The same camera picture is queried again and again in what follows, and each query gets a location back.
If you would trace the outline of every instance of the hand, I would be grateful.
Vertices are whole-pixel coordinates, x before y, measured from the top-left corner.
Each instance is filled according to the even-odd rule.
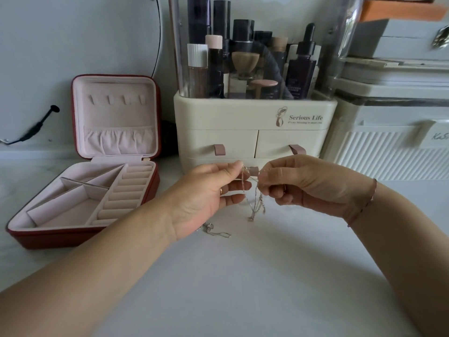
[[[244,194],[220,196],[229,191],[251,189],[251,182],[236,180],[248,179],[243,175],[243,163],[205,164],[196,167],[173,187],[167,190],[161,204],[167,205],[171,213],[172,225],[177,240],[195,232],[219,209],[238,204],[245,199]]]
[[[351,169],[307,155],[269,162],[258,187],[279,205],[299,205],[351,222],[373,194],[373,180]]]

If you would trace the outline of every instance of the wall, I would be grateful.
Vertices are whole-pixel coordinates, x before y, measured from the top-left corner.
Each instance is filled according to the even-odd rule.
[[[327,0],[230,0],[233,18],[256,20],[295,41]],[[438,0],[449,5],[449,0]],[[174,120],[175,60],[168,0],[163,48],[155,79],[162,90],[163,118]],[[81,73],[153,72],[151,46],[159,20],[150,0],[0,0],[0,138],[20,136],[50,104],[59,105],[23,145],[71,144],[70,81]]]

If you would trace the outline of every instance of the transparent cover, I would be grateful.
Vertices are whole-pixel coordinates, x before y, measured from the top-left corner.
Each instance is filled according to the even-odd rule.
[[[331,98],[362,1],[333,0],[322,18],[299,25],[300,0],[169,0],[180,95],[305,100],[319,91],[325,97],[318,99]],[[264,20],[271,9],[284,18]],[[325,33],[323,49],[315,29]]]

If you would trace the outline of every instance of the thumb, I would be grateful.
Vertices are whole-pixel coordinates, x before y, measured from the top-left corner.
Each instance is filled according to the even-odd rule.
[[[214,179],[214,186],[216,186],[218,189],[226,186],[230,182],[234,181],[242,173],[242,169],[242,161],[228,164],[226,168],[212,174],[212,177]]]
[[[261,171],[259,174],[259,185],[275,186],[289,184],[299,186],[303,178],[299,168],[273,168]]]

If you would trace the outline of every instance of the red jewelry box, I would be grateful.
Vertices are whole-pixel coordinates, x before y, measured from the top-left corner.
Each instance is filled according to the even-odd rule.
[[[74,164],[7,224],[26,249],[73,247],[153,199],[161,150],[160,89],[140,75],[84,74],[72,82]]]

